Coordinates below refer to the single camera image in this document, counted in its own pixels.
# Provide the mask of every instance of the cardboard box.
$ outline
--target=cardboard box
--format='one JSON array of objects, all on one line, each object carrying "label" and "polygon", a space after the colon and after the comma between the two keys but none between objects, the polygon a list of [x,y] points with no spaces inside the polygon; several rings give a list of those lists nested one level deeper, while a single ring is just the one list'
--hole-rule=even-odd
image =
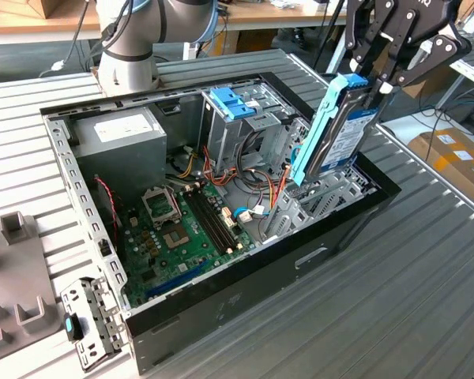
[{"label": "cardboard box", "polygon": [[474,10],[474,0],[462,0],[458,8],[457,23],[464,21]]},{"label": "cardboard box", "polygon": [[0,0],[0,12],[48,18],[63,0]]},{"label": "cardboard box", "polygon": [[[431,137],[431,132],[421,133],[408,146],[425,160]],[[474,200],[474,142],[463,132],[455,128],[436,130],[427,163]]]}]

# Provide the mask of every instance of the slotted metal surface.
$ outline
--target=slotted metal surface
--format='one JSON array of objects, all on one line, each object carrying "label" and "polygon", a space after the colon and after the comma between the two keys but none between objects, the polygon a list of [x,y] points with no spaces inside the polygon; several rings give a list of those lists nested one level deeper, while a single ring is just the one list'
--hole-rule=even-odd
[{"label": "slotted metal surface", "polygon": [[[281,51],[160,65],[169,86],[260,71],[273,71],[312,107],[324,95],[325,85]],[[0,84],[0,214],[36,217],[57,296],[96,273],[38,109],[99,96],[87,75]],[[401,186],[392,205],[348,250],[151,377],[474,374],[474,209],[383,133],[363,150]],[[72,349],[59,332],[0,361],[0,377],[81,377]],[[128,351],[88,375],[136,376]]]}]

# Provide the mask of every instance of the motherboard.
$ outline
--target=motherboard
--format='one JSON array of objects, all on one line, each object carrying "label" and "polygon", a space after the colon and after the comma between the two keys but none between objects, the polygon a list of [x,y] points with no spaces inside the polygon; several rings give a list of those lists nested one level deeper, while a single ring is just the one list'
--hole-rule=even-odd
[{"label": "motherboard", "polygon": [[223,200],[213,185],[178,192],[158,188],[156,196],[152,192],[118,214],[124,229],[120,261],[132,307],[255,247],[251,237],[224,216]]}]

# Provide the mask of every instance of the chip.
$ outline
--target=chip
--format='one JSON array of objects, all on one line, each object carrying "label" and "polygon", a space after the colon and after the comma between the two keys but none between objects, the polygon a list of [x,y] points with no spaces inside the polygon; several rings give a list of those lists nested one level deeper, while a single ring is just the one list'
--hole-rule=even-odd
[{"label": "chip", "polygon": [[143,282],[148,282],[152,279],[155,279],[156,278],[156,273],[155,273],[155,270],[153,270],[152,268],[148,271],[144,271],[142,274],[141,274],[141,278],[142,278],[142,281]]},{"label": "chip", "polygon": [[186,233],[182,224],[177,223],[162,230],[162,235],[169,249],[174,249],[190,241],[190,236]]}]

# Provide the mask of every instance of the table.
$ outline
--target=table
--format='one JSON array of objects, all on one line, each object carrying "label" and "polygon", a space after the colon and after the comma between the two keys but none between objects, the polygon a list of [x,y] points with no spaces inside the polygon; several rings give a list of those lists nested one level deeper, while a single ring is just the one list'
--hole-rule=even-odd
[{"label": "table", "polygon": [[[0,13],[0,44],[31,43],[70,40],[76,29],[84,0],[63,2],[48,20],[22,17]],[[268,1],[263,3],[236,2],[228,6],[228,30],[254,30],[262,28],[295,28],[320,26],[323,12],[308,12],[301,7],[295,9],[278,9]],[[332,14],[327,12],[325,23],[328,24]],[[345,24],[345,13],[341,13],[337,24]],[[219,29],[224,22],[219,19]],[[100,24],[95,10],[95,3],[85,17],[80,39],[100,38]]]},{"label": "table", "polygon": [[[264,51],[159,65],[168,87],[274,72],[312,107],[325,82]],[[0,213],[36,217],[54,291],[95,275],[38,115],[99,98],[88,74],[0,84]],[[474,373],[474,204],[378,127],[365,155],[402,192],[351,246],[179,352],[162,377],[466,378]],[[0,361],[0,377],[80,377],[64,332]],[[91,377],[137,377],[128,351]]]}]

